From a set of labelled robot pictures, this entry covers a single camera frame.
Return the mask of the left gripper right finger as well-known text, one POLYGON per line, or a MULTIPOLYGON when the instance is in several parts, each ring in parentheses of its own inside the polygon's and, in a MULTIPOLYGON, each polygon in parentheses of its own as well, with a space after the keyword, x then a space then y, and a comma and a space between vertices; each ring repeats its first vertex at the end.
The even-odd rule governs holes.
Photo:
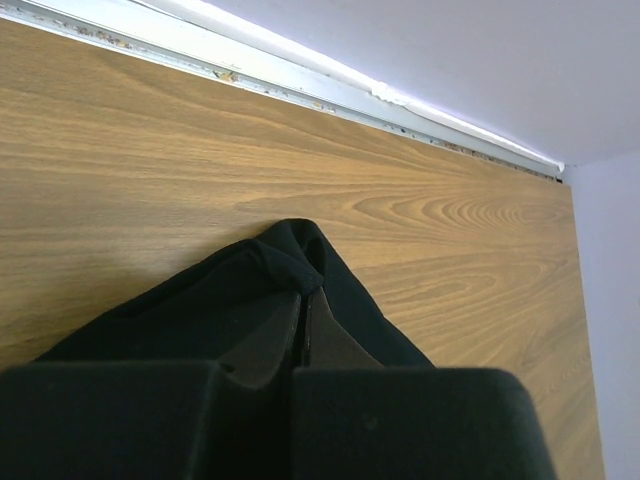
POLYGON ((334 318, 323 289, 308 299, 302 364, 314 369, 379 369, 375 360, 334 318))

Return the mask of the black t shirt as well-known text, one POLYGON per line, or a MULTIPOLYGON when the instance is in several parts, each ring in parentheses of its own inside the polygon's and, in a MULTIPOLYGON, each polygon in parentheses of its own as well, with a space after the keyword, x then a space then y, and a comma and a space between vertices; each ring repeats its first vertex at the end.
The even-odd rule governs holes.
POLYGON ((337 323, 384 366, 432 362, 382 313, 319 226, 278 221, 98 316, 42 361, 217 359, 270 314, 258 303, 324 291, 337 323))

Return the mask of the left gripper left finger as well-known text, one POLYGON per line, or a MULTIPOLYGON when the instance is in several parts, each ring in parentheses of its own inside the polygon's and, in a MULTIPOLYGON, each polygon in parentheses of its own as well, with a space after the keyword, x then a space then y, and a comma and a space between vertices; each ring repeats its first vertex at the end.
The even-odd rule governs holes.
POLYGON ((290 363, 301 313, 301 297, 281 292, 242 306, 237 342, 219 357, 221 368, 239 385, 263 389, 290 363))

